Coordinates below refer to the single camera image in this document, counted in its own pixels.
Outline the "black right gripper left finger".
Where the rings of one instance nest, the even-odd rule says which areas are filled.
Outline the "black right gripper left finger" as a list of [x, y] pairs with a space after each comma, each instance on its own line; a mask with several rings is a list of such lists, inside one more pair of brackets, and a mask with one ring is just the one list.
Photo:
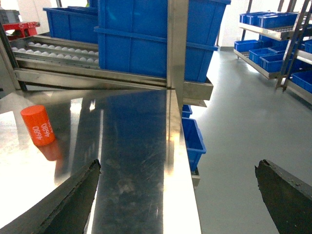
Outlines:
[[101, 165], [89, 161], [35, 206], [1, 228], [2, 234], [82, 234], [95, 199]]

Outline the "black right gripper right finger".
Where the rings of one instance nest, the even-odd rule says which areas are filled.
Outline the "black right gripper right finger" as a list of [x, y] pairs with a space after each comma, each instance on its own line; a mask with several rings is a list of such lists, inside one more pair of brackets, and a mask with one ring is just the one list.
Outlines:
[[263, 202], [280, 234], [312, 232], [312, 187], [269, 160], [255, 176]]

